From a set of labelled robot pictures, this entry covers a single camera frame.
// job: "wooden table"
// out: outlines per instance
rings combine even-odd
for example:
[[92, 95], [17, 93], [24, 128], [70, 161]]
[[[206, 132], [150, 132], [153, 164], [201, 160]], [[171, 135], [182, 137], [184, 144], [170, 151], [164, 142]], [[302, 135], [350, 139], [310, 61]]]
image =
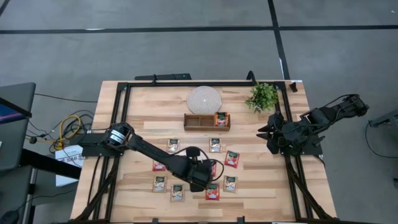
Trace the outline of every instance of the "wooden table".
[[[93, 129], [109, 126], [117, 83], [103, 82]], [[261, 114], [254, 114], [249, 110], [244, 104], [245, 99], [251, 95], [249, 87], [215, 88], [223, 100], [220, 111], [231, 115], [229, 132], [184, 131], [183, 114], [191, 113], [186, 99], [194, 87], [133, 87], [127, 122], [138, 135], [163, 150], [166, 149], [169, 138], [180, 139], [182, 148], [198, 146], [205, 151], [209, 148], [209, 138], [221, 138], [223, 153], [208, 155], [223, 162], [227, 150], [241, 154], [238, 168], [226, 166], [224, 172], [224, 175], [238, 176], [238, 192], [234, 194], [221, 190], [220, 201], [205, 200], [204, 192], [190, 192], [187, 183], [172, 177], [169, 172], [152, 172], [152, 159], [138, 152], [126, 151], [119, 166], [112, 222], [150, 222], [153, 218], [159, 218], [161, 222], [235, 222], [236, 217], [241, 216], [245, 216], [247, 222], [294, 220], [284, 158], [281, 155], [272, 155], [266, 148], [266, 140], [256, 137], [257, 130], [266, 125], [268, 116], [274, 110]], [[297, 83], [297, 88], [296, 93], [287, 90], [295, 120], [309, 110], [303, 84]], [[281, 110], [284, 111], [281, 93], [279, 98]], [[313, 156], [302, 156], [302, 160], [309, 191], [327, 213], [335, 216], [323, 164]], [[96, 158], [93, 157], [87, 158], [84, 163], [71, 218], [77, 217], [86, 207], [95, 162]], [[98, 187], [100, 169], [101, 165], [96, 172], [93, 194]], [[152, 181], [156, 175], [169, 177], [167, 193], [152, 193]], [[221, 184], [222, 189], [223, 178], [216, 182]], [[172, 184], [186, 186], [185, 202], [170, 202]], [[301, 213], [305, 217], [302, 194], [299, 189], [297, 192]], [[100, 218], [104, 217], [107, 198], [104, 195]]]

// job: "wooden tray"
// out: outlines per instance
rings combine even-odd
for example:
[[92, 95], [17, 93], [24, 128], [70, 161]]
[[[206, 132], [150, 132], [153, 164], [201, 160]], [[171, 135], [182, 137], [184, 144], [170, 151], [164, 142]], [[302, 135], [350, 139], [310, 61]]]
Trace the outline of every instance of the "wooden tray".
[[218, 127], [214, 123], [213, 114], [184, 114], [184, 130], [186, 131], [229, 131], [231, 115], [228, 115], [227, 127]]

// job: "gray floor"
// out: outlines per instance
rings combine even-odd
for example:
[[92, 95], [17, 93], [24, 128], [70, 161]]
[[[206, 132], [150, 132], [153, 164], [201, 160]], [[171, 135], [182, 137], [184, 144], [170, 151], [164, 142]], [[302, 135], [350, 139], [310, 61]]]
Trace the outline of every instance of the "gray floor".
[[[281, 26], [398, 24], [395, 0], [275, 0]], [[173, 26], [270, 26], [267, 1], [12, 0], [0, 29], [95, 29]], [[343, 220], [396, 223], [397, 159], [367, 148], [367, 120], [398, 108], [398, 30], [284, 31], [291, 79], [303, 80], [311, 108], [359, 93], [367, 115], [336, 123], [322, 146], [338, 216]], [[95, 100], [103, 80], [136, 75], [191, 73], [200, 79], [281, 79], [272, 31], [141, 34], [0, 35], [0, 85], [36, 82], [37, 92]], [[73, 111], [94, 104], [37, 96], [33, 123], [49, 129]], [[396, 155], [389, 127], [369, 130], [381, 154]], [[27, 148], [47, 154], [47, 145]], [[73, 199], [37, 208], [35, 223], [66, 221]]]

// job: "green plant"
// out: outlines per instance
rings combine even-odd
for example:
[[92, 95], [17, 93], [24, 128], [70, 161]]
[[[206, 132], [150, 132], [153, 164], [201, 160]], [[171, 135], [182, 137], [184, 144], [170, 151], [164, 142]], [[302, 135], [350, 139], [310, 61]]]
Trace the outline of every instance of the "green plant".
[[278, 102], [278, 94], [273, 86], [266, 83], [255, 85], [251, 91], [252, 97], [245, 101], [250, 109], [254, 108], [254, 112], [261, 113], [265, 109], [271, 110]]

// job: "tea bag packet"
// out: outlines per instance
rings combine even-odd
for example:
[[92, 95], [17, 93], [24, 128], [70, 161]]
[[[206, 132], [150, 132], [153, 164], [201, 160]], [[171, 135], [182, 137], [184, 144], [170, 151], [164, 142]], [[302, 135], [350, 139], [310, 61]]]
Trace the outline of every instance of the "tea bag packet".
[[213, 178], [215, 178], [216, 174], [217, 174], [217, 163], [214, 163], [214, 165], [212, 165], [211, 167], [211, 175], [213, 176]]
[[172, 191], [170, 200], [171, 202], [183, 202], [184, 201], [184, 186], [180, 184], [172, 185]]
[[220, 199], [220, 185], [210, 184], [209, 189], [206, 190], [206, 200]]
[[221, 139], [219, 138], [210, 139], [210, 152], [221, 152]]
[[164, 170], [166, 170], [165, 165], [163, 165], [157, 161], [154, 161], [154, 163], [152, 165], [152, 171], [164, 171]]
[[238, 178], [237, 177], [224, 177], [224, 191], [236, 193], [236, 189], [238, 187]]
[[155, 177], [152, 191], [155, 193], [166, 193], [167, 177]]
[[180, 140], [169, 139], [167, 143], [167, 152], [177, 152], [180, 150]]
[[234, 168], [238, 167], [239, 153], [228, 151], [226, 153], [224, 165], [231, 166]]
[[215, 114], [215, 126], [227, 127], [228, 126], [228, 113], [217, 112]]

